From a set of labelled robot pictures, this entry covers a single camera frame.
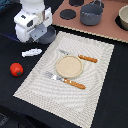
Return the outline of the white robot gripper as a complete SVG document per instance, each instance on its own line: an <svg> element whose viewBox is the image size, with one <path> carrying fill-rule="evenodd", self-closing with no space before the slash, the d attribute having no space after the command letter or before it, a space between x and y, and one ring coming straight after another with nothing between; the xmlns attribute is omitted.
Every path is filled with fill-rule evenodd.
<svg viewBox="0 0 128 128"><path fill-rule="evenodd" d="M48 7L38 14L30 14L21 10L14 17L14 22L16 23L16 36L21 42L27 42L30 39L38 42L52 24L51 8Z"/></svg>

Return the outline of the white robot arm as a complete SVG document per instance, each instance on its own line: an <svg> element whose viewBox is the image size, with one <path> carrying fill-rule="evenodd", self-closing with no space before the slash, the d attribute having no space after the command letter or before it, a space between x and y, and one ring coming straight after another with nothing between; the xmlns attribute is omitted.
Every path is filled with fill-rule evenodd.
<svg viewBox="0 0 128 128"><path fill-rule="evenodd" d="M51 8L44 0L20 0L21 11L14 17L17 38L21 42L38 41L52 24Z"/></svg>

